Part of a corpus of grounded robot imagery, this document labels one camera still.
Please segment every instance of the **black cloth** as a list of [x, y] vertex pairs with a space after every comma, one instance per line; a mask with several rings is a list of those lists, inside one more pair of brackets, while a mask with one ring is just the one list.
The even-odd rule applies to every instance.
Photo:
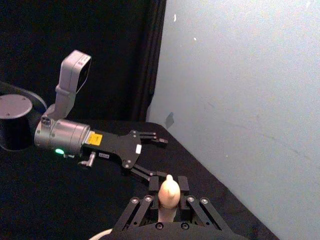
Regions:
[[0, 81], [51, 105], [61, 62], [76, 49], [92, 56], [92, 62], [69, 116], [145, 121], [155, 89], [165, 0], [5, 2]]
[[[137, 161], [152, 171], [188, 178], [190, 194], [208, 197], [231, 229], [252, 240], [277, 239], [237, 198], [162, 126], [155, 123], [84, 120], [92, 129], [125, 135], [130, 130], [157, 132], [166, 148], [143, 145]], [[148, 186], [121, 175], [117, 162], [96, 159], [91, 171], [54, 152], [30, 147], [0, 148], [0, 239], [86, 240], [112, 228], [132, 197]]]

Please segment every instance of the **green led light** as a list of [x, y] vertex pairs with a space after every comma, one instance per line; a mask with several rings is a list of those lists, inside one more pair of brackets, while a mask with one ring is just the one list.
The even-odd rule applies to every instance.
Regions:
[[59, 149], [59, 148], [57, 148], [57, 149], [55, 150], [55, 152], [56, 152], [57, 154], [65, 154], [65, 152], [64, 152], [62, 149]]

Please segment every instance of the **black table surface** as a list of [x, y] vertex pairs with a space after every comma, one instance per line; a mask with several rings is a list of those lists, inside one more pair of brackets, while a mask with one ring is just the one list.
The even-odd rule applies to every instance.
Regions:
[[[207, 197], [230, 228], [254, 240], [278, 239], [218, 179], [162, 126], [148, 122], [81, 120], [92, 129], [125, 135], [130, 130], [157, 132], [166, 148], [142, 146], [137, 164], [188, 178], [190, 194]], [[0, 239], [87, 240], [112, 228], [132, 197], [148, 186], [121, 175], [119, 163], [96, 159], [90, 171], [54, 152], [29, 147], [8, 152], [0, 147]]]

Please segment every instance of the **metal knob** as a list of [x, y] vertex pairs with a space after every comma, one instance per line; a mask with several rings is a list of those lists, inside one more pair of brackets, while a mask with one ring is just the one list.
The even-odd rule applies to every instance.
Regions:
[[96, 158], [96, 152], [91, 152], [89, 160], [88, 161], [80, 161], [78, 162], [78, 165], [85, 167], [86, 169], [89, 169], [94, 164], [94, 160]]

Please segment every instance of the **light blue wall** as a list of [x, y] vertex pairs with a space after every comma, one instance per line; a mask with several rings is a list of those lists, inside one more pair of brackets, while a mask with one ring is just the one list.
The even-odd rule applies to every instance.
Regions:
[[168, 0], [148, 120], [171, 112], [280, 239], [320, 239], [319, 0]]

